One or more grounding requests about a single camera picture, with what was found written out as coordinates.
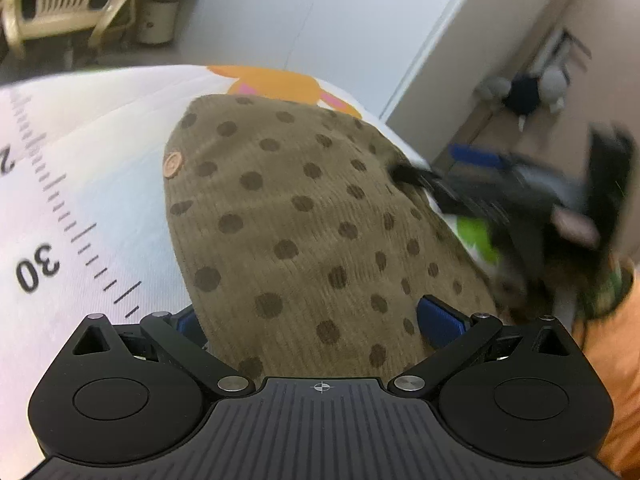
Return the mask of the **brown polka dot garment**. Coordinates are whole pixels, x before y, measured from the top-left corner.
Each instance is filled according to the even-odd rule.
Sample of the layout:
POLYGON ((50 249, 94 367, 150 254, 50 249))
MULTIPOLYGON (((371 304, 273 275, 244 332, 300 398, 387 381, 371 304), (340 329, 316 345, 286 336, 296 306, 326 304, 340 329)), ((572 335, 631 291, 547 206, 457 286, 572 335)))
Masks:
POLYGON ((494 313, 405 155, 377 128, 260 96, 195 99, 166 144, 172 247, 213 354, 242 375, 389 380, 431 354, 432 295, 494 313))

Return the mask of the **orange fabric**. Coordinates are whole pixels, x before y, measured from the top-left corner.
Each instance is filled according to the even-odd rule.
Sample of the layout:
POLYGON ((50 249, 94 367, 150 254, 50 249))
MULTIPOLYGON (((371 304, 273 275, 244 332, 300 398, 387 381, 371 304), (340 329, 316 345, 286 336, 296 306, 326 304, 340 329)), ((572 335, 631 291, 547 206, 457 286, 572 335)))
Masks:
POLYGON ((573 337, 610 395, 614 415, 598 459, 623 479, 639 477, 639 271, 615 309, 577 321, 573 337))

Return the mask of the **beige mesh office chair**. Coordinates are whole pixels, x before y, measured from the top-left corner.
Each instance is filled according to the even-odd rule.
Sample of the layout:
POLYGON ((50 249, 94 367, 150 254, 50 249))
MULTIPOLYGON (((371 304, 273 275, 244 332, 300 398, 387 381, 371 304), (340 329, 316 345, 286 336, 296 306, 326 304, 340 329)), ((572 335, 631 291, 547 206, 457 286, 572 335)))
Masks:
POLYGON ((90 32, 88 47, 99 51, 108 32, 126 32, 136 22, 137 0, 106 0, 94 8, 91 0, 35 0, 35 13, 24 15, 23 0, 1 0, 1 29, 14 58, 26 58, 30 40, 90 32))

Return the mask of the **white waste bin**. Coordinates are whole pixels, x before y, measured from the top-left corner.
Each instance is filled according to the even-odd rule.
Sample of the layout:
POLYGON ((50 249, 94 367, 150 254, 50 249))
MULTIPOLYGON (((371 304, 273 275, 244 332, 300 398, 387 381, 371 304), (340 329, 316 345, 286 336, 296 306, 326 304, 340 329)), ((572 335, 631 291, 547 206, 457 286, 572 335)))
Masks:
POLYGON ((145 46, 170 44, 174 39, 178 1, 152 0, 142 4, 137 42, 145 46))

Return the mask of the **white cartoon play mat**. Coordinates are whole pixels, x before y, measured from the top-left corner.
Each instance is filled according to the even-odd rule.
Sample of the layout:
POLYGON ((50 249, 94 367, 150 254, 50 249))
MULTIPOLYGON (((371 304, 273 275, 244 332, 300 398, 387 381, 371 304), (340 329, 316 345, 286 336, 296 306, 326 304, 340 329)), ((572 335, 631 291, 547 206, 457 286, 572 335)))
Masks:
MULTIPOLYGON (((210 392, 161 361, 139 323, 193 307, 166 218, 166 144, 201 96, 260 96, 363 120, 422 159, 345 91, 243 66, 98 70, 1 91, 1 474, 46 455, 137 463, 198 428, 210 392)), ((312 418, 366 402, 301 377, 312 418)))

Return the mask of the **grey black plush toys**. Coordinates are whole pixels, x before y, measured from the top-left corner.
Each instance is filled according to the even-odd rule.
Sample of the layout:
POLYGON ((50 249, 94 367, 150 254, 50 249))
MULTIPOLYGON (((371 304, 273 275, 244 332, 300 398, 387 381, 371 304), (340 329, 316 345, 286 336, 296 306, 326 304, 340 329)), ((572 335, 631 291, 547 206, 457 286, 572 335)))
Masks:
POLYGON ((582 40, 567 28, 556 28, 544 40, 525 72, 517 73, 511 79, 487 77, 474 92, 495 110, 508 110, 518 118, 518 131, 523 132, 527 119, 542 106, 552 114, 565 107, 570 88, 568 63, 574 60, 585 67, 579 58, 574 57, 575 49, 588 60, 592 59, 591 50, 582 40))

